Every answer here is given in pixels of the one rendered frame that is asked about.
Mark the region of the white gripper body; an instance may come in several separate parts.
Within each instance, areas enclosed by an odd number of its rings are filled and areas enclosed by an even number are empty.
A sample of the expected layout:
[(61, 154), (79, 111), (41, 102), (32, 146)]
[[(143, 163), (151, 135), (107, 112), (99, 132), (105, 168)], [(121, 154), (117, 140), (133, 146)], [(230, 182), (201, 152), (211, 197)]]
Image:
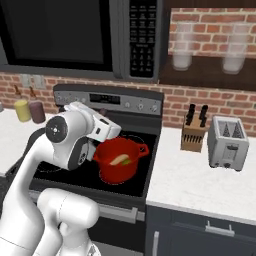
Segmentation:
[(99, 112), (89, 108), (81, 102), (72, 102), (65, 106), (66, 111), (79, 111), (86, 120), (85, 135), (93, 140), (104, 142), (116, 138), (121, 127)]

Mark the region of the beige sweet potato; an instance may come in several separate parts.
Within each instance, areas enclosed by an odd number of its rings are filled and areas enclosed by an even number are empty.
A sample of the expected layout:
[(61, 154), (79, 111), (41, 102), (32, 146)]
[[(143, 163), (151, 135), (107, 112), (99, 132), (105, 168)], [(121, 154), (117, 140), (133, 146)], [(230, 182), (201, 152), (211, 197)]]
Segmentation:
[(127, 154), (121, 154), (110, 162), (110, 165), (115, 166), (129, 158)]

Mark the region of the black and steel stove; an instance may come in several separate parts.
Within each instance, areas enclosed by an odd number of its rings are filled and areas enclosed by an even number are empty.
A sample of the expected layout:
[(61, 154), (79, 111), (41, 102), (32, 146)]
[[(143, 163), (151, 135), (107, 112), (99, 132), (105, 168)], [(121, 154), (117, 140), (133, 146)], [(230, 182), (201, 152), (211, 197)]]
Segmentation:
[[(29, 191), (43, 192), (47, 188), (62, 189), (87, 197), (97, 204), (131, 209), (136, 207), (145, 214), (145, 201), (161, 131), (163, 96), (159, 92), (114, 88), (109, 86), (57, 84), (53, 88), (59, 113), (72, 102), (81, 102), (99, 112), (121, 127), (117, 137), (136, 143), (145, 143), (149, 154), (138, 162), (136, 174), (120, 184), (108, 184), (100, 178), (98, 163), (92, 158), (74, 170), (62, 169), (48, 162), (41, 162), (31, 181)], [(56, 96), (62, 96), (56, 102)], [(143, 110), (137, 105), (142, 103)], [(156, 112), (151, 107), (158, 106)], [(29, 138), (25, 152), (14, 166), (15, 178), (20, 165), (45, 127), (36, 130)], [(91, 242), (98, 247), (101, 256), (144, 256), (146, 222), (135, 224), (99, 217), (88, 230)]]

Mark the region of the wooden knife block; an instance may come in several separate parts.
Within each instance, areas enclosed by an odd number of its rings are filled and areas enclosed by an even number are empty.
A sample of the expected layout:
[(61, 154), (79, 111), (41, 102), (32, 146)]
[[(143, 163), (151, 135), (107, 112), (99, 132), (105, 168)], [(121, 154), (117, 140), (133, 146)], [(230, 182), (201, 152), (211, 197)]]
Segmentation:
[(201, 127), (199, 115), (195, 113), (189, 125), (187, 125), (186, 121), (183, 122), (180, 149), (200, 152), (202, 149), (205, 132), (206, 127)]

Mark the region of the yellow bottle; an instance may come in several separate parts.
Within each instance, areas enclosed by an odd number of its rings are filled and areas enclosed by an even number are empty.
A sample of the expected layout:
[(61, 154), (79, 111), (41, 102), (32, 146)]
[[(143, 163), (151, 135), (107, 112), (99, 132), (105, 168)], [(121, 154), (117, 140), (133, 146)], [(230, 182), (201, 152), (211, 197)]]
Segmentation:
[(17, 86), (14, 86), (16, 101), (14, 103), (14, 108), (17, 117), (20, 122), (27, 122), (31, 119), (30, 110), (28, 106), (28, 101), (22, 98), (21, 92)]

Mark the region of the clear glass jar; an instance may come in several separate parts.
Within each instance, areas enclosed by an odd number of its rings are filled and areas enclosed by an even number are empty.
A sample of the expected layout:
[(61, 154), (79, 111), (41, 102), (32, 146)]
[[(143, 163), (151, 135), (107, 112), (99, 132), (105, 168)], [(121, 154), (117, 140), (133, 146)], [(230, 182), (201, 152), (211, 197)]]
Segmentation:
[(222, 59), (222, 70), (226, 74), (237, 75), (243, 68), (247, 44), (247, 25), (234, 23), (229, 35), (227, 50)]
[(192, 63), (191, 43), (193, 41), (194, 24), (178, 22), (176, 39), (173, 47), (172, 65), (177, 71), (187, 71)]

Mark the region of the dark grey cupboard door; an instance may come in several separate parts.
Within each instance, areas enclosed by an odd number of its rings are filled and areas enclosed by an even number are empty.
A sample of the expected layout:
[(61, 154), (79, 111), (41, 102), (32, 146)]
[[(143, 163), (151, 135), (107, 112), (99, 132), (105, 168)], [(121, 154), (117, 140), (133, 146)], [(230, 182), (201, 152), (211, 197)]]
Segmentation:
[(165, 250), (168, 248), (168, 229), (164, 227), (164, 212), (159, 207), (148, 206), (146, 212), (146, 240), (145, 256), (152, 256), (153, 236), (155, 231), (159, 231), (159, 243), (157, 256), (166, 256)]

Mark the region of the silver toaster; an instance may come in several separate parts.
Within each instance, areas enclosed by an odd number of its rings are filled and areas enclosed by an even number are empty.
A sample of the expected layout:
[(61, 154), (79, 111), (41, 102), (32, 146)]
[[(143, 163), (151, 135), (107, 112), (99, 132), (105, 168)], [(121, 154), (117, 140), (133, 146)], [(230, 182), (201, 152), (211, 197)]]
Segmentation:
[(249, 140), (240, 118), (214, 116), (207, 138), (211, 168), (223, 167), (240, 172), (249, 149)]

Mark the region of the black microwave oven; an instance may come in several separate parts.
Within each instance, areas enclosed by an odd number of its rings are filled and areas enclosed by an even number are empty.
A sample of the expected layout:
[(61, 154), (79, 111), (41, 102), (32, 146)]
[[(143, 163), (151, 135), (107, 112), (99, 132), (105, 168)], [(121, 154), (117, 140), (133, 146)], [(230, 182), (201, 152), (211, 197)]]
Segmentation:
[[(124, 80), (157, 79), (158, 6), (122, 0)], [(0, 65), (115, 77), (112, 0), (0, 0)]]

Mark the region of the dark grey drawer front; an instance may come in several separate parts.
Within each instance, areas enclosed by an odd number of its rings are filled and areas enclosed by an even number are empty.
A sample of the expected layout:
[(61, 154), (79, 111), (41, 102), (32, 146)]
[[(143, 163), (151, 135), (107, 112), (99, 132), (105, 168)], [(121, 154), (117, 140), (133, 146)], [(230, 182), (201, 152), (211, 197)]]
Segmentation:
[[(220, 228), (231, 224), (235, 236), (206, 232), (207, 221)], [(256, 226), (174, 212), (170, 228), (170, 256), (256, 256)]]

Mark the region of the grey wall socket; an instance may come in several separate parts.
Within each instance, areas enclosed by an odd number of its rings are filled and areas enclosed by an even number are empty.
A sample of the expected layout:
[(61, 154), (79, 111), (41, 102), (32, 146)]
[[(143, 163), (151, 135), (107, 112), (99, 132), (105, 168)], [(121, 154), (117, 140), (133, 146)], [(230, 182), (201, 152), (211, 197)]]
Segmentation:
[(20, 75), (21, 83), (24, 88), (29, 88), (32, 85), (31, 76), (28, 74)]
[(44, 77), (42, 75), (34, 75), (33, 76), (34, 85), (37, 89), (45, 89)]

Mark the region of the dark wooden wall shelf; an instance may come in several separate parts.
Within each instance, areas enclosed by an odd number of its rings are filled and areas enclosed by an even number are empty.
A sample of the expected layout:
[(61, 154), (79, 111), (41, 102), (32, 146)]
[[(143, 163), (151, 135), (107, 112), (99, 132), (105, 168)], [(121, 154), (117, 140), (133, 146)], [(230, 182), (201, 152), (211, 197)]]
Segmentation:
[[(168, 0), (171, 7), (169, 54), (160, 82), (194, 87), (256, 91), (256, 0)], [(187, 71), (172, 65), (178, 22), (194, 24), (192, 63)], [(245, 23), (248, 44), (237, 75), (222, 70), (234, 23)]]

